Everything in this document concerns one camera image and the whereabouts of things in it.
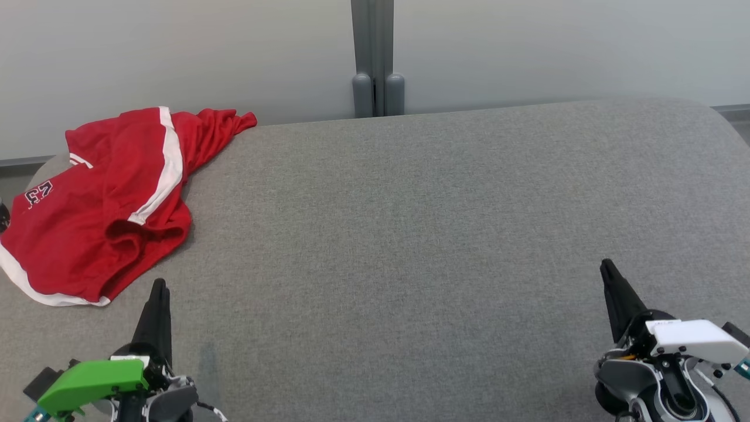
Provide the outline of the grey double-bar partition post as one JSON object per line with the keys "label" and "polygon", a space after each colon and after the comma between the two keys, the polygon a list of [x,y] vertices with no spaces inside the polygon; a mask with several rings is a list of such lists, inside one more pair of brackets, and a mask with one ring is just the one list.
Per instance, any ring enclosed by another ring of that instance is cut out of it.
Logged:
{"label": "grey double-bar partition post", "polygon": [[405,113],[405,78],[394,72],[394,0],[350,0],[353,19],[354,116]]}

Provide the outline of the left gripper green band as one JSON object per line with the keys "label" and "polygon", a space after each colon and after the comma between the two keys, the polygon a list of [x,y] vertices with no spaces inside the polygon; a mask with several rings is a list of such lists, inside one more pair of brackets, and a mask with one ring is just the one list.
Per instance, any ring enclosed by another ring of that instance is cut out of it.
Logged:
{"label": "left gripper green band", "polygon": [[110,422],[179,422],[179,406],[158,406],[172,387],[171,291],[157,278],[131,343],[107,360],[80,361],[36,403],[49,422],[75,422],[84,406],[103,401]]}

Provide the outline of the red shorts white trim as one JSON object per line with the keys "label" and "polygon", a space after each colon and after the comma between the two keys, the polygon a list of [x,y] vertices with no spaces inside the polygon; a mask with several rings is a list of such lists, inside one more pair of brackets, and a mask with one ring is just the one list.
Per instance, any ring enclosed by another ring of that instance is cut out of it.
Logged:
{"label": "red shorts white trim", "polygon": [[0,236],[0,268],[31,299],[53,307],[107,305],[187,237],[178,180],[70,168],[16,196]]}

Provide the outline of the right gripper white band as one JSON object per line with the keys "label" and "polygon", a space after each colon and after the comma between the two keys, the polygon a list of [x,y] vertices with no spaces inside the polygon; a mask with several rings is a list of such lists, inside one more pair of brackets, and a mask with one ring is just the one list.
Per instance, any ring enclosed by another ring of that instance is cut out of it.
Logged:
{"label": "right gripper white band", "polygon": [[600,273],[612,339],[621,340],[627,355],[638,360],[696,358],[720,367],[734,367],[750,355],[750,340],[712,321],[648,311],[611,259],[602,260]]}

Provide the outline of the red shirt white striped sleeves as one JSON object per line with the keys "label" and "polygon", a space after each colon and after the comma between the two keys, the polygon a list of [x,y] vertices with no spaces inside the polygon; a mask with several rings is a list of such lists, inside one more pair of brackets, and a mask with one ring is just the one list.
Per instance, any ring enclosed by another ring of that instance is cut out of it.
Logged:
{"label": "red shirt white striped sleeves", "polygon": [[166,168],[181,180],[256,125],[254,114],[235,110],[193,114],[152,107],[82,125],[66,131],[65,139],[71,159],[80,165],[148,177]]}

